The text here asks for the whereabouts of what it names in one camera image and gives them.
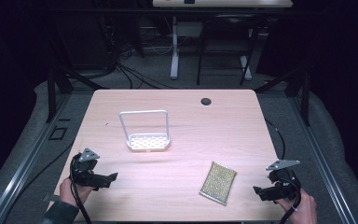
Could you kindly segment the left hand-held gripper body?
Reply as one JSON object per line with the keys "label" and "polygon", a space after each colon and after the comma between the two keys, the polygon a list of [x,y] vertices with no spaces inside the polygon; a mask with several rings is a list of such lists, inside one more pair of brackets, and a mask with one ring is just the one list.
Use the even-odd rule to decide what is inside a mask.
{"label": "left hand-held gripper body", "polygon": [[70,179],[85,187],[92,187],[94,183],[105,182],[102,175],[96,175],[93,172],[99,158],[100,156],[89,148],[85,148],[82,153],[77,153],[70,163]]}

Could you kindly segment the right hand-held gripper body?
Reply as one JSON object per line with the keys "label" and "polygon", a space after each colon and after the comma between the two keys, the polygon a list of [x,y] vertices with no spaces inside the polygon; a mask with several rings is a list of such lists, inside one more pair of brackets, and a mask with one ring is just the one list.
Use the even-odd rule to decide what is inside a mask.
{"label": "right hand-held gripper body", "polygon": [[300,161],[277,160],[268,166],[268,179],[274,190],[267,193],[275,195],[277,200],[293,200],[300,192],[301,184],[291,167],[299,164]]}

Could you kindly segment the green yellow scouring sponge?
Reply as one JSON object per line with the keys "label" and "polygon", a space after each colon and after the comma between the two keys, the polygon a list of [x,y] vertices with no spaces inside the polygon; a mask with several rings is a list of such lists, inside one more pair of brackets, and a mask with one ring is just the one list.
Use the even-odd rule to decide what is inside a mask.
{"label": "green yellow scouring sponge", "polygon": [[199,194],[209,200],[226,206],[228,195],[236,175],[236,171],[213,161]]}

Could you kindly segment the white sponge holder rack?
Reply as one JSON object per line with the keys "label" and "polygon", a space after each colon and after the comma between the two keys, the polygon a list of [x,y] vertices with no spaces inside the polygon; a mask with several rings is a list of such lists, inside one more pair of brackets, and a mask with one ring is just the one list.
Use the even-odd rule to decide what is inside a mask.
{"label": "white sponge holder rack", "polygon": [[[165,118],[165,131],[163,133],[129,133],[124,118],[132,115],[157,115],[160,114]],[[132,151],[163,151],[171,144],[169,114],[166,110],[138,110],[122,111],[118,115],[123,132],[126,136],[126,144]]]}

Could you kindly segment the person's left hand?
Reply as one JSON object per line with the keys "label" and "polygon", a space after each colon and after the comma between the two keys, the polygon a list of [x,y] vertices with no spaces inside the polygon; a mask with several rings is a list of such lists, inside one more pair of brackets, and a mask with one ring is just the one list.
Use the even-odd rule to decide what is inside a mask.
{"label": "person's left hand", "polygon": [[78,184],[73,184],[69,178],[65,178],[60,184],[60,200],[78,207],[76,198],[79,198],[81,204],[84,204],[92,191],[92,187],[79,186]]}

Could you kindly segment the person's right hand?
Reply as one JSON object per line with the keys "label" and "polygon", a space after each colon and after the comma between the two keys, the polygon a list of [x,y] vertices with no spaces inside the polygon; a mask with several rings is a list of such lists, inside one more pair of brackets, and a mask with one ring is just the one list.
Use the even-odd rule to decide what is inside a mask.
{"label": "person's right hand", "polygon": [[317,210],[316,202],[305,190],[300,190],[301,200],[299,205],[295,207],[295,200],[288,199],[276,200],[276,203],[283,209],[284,212],[292,211],[292,214],[287,218],[291,224],[317,224]]}

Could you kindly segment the black metal stand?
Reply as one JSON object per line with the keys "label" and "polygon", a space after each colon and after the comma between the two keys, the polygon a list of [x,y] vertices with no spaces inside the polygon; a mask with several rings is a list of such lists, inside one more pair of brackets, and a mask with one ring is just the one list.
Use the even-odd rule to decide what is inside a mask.
{"label": "black metal stand", "polygon": [[58,107],[56,104],[56,89],[59,89],[63,94],[71,94],[74,90],[73,85],[69,81],[72,77],[91,89],[105,90],[105,87],[96,84],[86,77],[81,76],[73,69],[70,62],[66,48],[62,42],[57,26],[53,19],[42,19],[42,26],[45,29],[48,37],[51,52],[49,54],[50,68],[48,72],[48,118],[47,122],[51,122],[58,114]]}
{"label": "black metal stand", "polygon": [[310,107],[310,68],[308,66],[301,66],[293,69],[287,74],[276,77],[267,84],[255,89],[256,93],[261,93],[270,90],[281,82],[286,81],[286,89],[284,94],[287,97],[296,97],[300,94],[300,117],[306,126],[310,126],[309,121],[309,107]]}

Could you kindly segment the black chair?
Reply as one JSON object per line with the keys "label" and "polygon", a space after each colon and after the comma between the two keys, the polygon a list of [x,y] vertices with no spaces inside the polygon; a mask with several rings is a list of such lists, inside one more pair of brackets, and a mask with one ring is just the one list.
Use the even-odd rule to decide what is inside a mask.
{"label": "black chair", "polygon": [[[250,61],[253,57],[258,34],[265,18],[256,14],[221,14],[209,18],[202,24],[198,46],[198,70],[196,83],[199,85],[203,70],[241,70],[242,85],[248,79]],[[240,62],[225,64],[222,61],[204,64],[206,58],[218,57]]]}

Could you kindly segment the white-legged background table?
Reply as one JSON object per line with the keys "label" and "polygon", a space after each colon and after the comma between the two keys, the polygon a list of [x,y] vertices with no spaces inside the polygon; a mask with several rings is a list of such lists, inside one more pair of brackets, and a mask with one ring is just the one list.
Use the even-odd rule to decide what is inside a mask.
{"label": "white-legged background table", "polygon": [[[227,12],[229,9],[259,9],[259,8],[290,8],[293,0],[152,0],[157,9],[216,9]],[[171,79],[177,79],[179,74],[179,44],[178,38],[196,37],[201,32],[201,23],[198,21],[179,21],[172,16],[172,65]]]}

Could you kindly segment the aluminium floor rail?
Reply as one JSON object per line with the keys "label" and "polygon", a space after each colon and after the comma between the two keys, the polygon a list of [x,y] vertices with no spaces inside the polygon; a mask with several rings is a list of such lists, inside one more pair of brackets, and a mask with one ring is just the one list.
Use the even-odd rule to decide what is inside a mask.
{"label": "aluminium floor rail", "polygon": [[336,178],[334,177],[330,166],[322,152],[319,142],[312,130],[311,126],[308,126],[301,116],[300,103],[296,98],[289,98],[289,104],[291,105],[296,119],[300,123],[300,126],[307,136],[310,143],[310,154],[316,164],[319,174],[322,177],[324,186],[329,194],[329,197],[336,208],[337,214],[342,224],[357,224],[357,221],[349,208],[348,202],[344,197],[341,187],[338,185]]}
{"label": "aluminium floor rail", "polygon": [[53,193],[74,141],[73,97],[59,98],[58,111],[46,121],[45,105],[37,101],[0,172],[0,224],[37,224],[48,208],[43,198]]}

